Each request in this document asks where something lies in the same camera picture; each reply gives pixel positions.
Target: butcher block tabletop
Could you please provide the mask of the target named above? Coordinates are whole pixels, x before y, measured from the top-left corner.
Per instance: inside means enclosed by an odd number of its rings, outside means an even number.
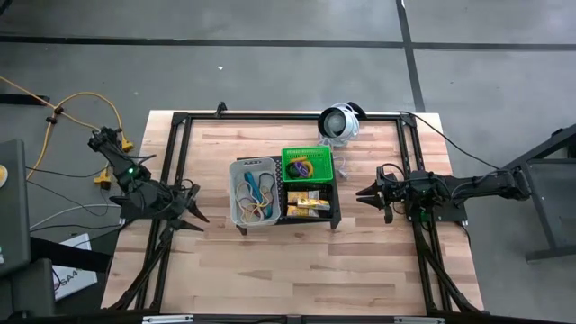
[[[140,155],[159,179],[173,111],[151,111]],[[442,130],[436,113],[419,115]],[[171,166],[174,181],[180,133]],[[426,170],[450,175],[444,139],[418,121]],[[413,161],[410,136],[407,142]],[[361,121],[358,137],[334,154],[346,158],[348,179],[338,178],[342,221],[250,229],[243,237],[230,220],[230,164],[237,158],[279,156],[282,148],[318,144],[315,121],[194,121],[184,178],[202,187],[197,202],[210,220],[184,219],[204,233],[180,230],[173,239],[162,312],[306,315],[419,315],[425,313],[412,227],[395,213],[356,201],[374,182],[376,167],[401,165],[396,125]],[[398,172],[393,169],[387,172]],[[136,220],[120,233],[103,307],[116,302],[142,268],[149,220]],[[445,269],[465,296],[482,307],[468,239],[453,223],[438,223]],[[436,304],[437,279],[431,275]],[[148,286],[154,292],[156,271]]]

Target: gray concrete floor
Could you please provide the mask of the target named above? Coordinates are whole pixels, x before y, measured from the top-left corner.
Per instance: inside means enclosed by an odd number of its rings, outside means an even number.
[[[414,41],[576,42],[571,0],[405,0]],[[33,35],[244,40],[401,41],[393,0],[15,1],[0,32]],[[417,50],[428,112],[441,113],[445,133],[463,148],[504,165],[575,122],[576,52]],[[78,91],[113,100],[124,129],[140,144],[149,110],[323,109],[355,101],[368,111],[414,111],[403,49],[129,47],[0,43],[0,75],[49,95]],[[0,84],[0,93],[17,93]],[[95,124],[115,125],[92,99],[67,109]],[[0,107],[0,140],[26,143],[28,165],[41,148],[49,109]],[[88,174],[104,160],[86,145],[89,132],[60,122],[42,167]],[[456,176],[485,166],[450,148]],[[80,203],[101,203],[89,179],[36,174],[33,181]],[[74,204],[29,186],[31,223]],[[481,199],[466,204],[472,252],[487,311],[576,321],[576,258],[528,265],[526,252],[546,248],[531,202]],[[70,213],[46,225],[103,226]],[[80,229],[38,232],[62,240]],[[91,235],[101,231],[89,231]]]

